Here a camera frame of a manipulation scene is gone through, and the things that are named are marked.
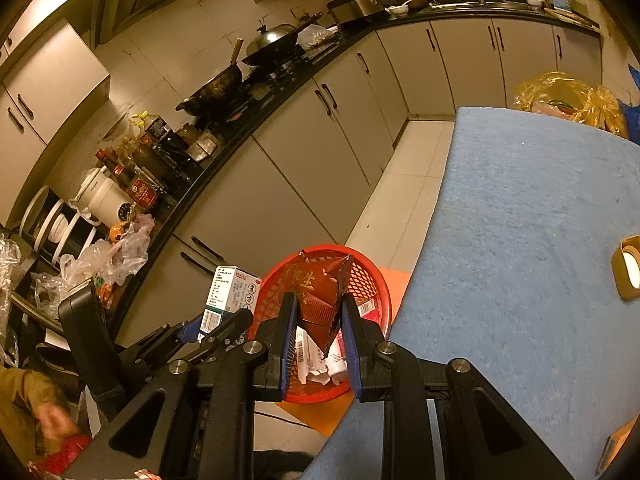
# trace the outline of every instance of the red label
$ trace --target red label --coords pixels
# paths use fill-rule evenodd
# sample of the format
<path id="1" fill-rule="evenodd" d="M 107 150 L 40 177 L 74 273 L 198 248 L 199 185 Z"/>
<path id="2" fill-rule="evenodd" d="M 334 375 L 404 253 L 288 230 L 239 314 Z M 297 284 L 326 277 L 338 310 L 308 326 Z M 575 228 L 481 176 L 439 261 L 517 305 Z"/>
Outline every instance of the red label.
<path id="1" fill-rule="evenodd" d="M 158 193 L 139 178 L 133 181 L 127 194 L 145 209 L 149 209 L 158 199 Z"/>

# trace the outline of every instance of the blue plastic bag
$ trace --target blue plastic bag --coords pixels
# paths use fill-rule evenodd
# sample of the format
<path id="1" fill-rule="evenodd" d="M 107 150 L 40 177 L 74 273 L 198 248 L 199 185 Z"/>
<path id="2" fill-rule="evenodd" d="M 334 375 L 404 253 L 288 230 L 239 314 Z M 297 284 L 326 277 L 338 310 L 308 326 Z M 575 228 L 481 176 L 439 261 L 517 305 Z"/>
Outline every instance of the blue plastic bag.
<path id="1" fill-rule="evenodd" d="M 629 72 L 638 89 L 640 89 L 640 72 L 629 65 Z M 630 106 L 622 101 L 618 101 L 620 109 L 625 116 L 626 130 L 629 134 L 629 140 L 636 144 L 640 144 L 640 106 Z"/>

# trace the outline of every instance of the wooden handle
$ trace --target wooden handle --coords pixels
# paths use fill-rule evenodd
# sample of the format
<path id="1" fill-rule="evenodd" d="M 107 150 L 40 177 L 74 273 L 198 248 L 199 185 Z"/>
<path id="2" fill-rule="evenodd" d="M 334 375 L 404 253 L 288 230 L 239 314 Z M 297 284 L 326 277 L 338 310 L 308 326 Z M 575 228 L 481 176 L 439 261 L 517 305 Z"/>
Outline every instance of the wooden handle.
<path id="1" fill-rule="evenodd" d="M 238 56 L 240 55 L 240 49 L 242 48 L 242 44 L 244 40 L 242 38 L 238 38 L 236 40 L 236 44 L 234 46 L 234 51 L 231 54 L 231 65 L 238 64 Z"/>

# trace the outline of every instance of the person's hand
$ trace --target person's hand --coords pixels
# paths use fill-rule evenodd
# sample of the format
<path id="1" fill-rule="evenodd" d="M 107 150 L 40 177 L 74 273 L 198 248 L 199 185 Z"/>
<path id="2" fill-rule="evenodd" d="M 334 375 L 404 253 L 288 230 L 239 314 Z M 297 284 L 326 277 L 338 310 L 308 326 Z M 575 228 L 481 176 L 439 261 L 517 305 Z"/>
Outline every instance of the person's hand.
<path id="1" fill-rule="evenodd" d="M 78 427 L 66 410 L 53 402 L 45 402 L 36 408 L 36 418 L 44 438 L 64 442 L 79 433 Z"/>

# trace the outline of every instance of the yellow plastic bag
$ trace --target yellow plastic bag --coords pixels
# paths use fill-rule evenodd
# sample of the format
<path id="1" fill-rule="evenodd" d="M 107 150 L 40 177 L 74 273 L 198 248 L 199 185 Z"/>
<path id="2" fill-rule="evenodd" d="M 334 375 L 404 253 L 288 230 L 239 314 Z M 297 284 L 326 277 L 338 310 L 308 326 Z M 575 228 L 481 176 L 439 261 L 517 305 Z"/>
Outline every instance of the yellow plastic bag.
<path id="1" fill-rule="evenodd" d="M 514 110 L 535 112 L 569 119 L 628 139 L 626 123 L 618 100 L 599 85 L 593 89 L 565 72 L 549 72 L 518 85 L 511 106 Z"/>

